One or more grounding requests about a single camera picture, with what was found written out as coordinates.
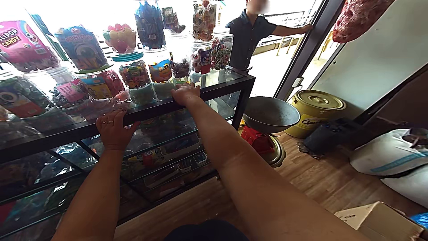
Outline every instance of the person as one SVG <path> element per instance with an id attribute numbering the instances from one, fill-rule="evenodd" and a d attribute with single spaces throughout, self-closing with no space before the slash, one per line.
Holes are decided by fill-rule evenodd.
<path id="1" fill-rule="evenodd" d="M 308 24 L 300 28 L 276 26 L 259 14 L 265 13 L 268 8 L 268 0 L 246 0 L 247 8 L 241 16 L 226 25 L 233 34 L 233 48 L 230 56 L 230 66 L 247 72 L 251 57 L 256 50 L 259 41 L 271 34 L 277 36 L 289 36 L 304 34 L 312 29 Z"/>
<path id="2" fill-rule="evenodd" d="M 174 99 L 193 116 L 208 157 L 254 240 L 367 241 L 271 168 L 226 120 L 204 103 L 199 87 L 186 84 L 177 88 L 172 91 Z M 125 114 L 126 111 L 113 111 L 97 119 L 105 151 L 73 198 L 52 241 L 113 240 L 122 157 L 139 124 L 124 128 Z M 178 227 L 164 240 L 248 238 L 225 221 L 209 220 Z"/>

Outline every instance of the man's arm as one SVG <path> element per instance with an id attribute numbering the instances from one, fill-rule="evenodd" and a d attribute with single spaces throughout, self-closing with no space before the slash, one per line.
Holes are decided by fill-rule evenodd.
<path id="1" fill-rule="evenodd" d="M 212 164 L 256 240 L 366 241 L 271 168 L 199 98 L 199 87 L 177 87 L 174 99 L 192 114 Z"/>
<path id="2" fill-rule="evenodd" d="M 290 36 L 295 34 L 305 34 L 307 31 L 311 29 L 312 29 L 312 25 L 310 24 L 299 28 L 277 26 L 272 34 L 276 36 Z"/>
<path id="3" fill-rule="evenodd" d="M 126 111 L 113 111 L 97 119 L 105 151 L 74 196 L 52 241 L 113 240 L 123 153 L 138 127 L 136 123 L 129 130 L 123 128 L 125 114 Z"/>

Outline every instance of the cardboard box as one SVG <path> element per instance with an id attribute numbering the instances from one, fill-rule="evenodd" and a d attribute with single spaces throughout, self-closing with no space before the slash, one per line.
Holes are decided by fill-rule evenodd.
<path id="1" fill-rule="evenodd" d="M 338 211 L 334 215 L 372 241 L 421 241 L 424 227 L 383 202 Z"/>

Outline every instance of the hand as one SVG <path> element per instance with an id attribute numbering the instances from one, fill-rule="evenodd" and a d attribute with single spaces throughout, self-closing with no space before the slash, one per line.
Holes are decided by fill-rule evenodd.
<path id="1" fill-rule="evenodd" d="M 300 34 L 305 34 L 307 33 L 309 30 L 312 30 L 314 27 L 311 24 L 305 25 L 303 27 L 300 28 L 301 32 Z"/>
<path id="2" fill-rule="evenodd" d="M 195 87 L 195 83 L 178 84 L 177 90 L 171 90 L 171 94 L 179 105 L 187 106 L 187 104 L 197 98 L 201 98 L 201 87 Z"/>
<path id="3" fill-rule="evenodd" d="M 125 115 L 126 110 L 122 111 L 122 108 L 120 108 L 97 119 L 96 126 L 101 134 L 105 150 L 125 151 L 131 141 L 132 135 L 137 130 L 140 122 L 135 122 L 131 128 L 126 129 L 123 127 L 123 117 Z"/>

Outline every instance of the woman's left hand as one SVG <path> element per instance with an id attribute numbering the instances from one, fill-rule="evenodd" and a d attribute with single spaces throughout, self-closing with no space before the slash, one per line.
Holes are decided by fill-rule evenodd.
<path id="1" fill-rule="evenodd" d="M 123 127 L 123 117 L 125 115 L 126 110 L 122 111 L 122 108 L 120 108 L 97 119 L 96 126 L 101 134 L 105 150 L 125 151 L 131 141 L 132 135 L 137 130 L 140 122 L 137 121 L 131 128 L 126 129 Z"/>

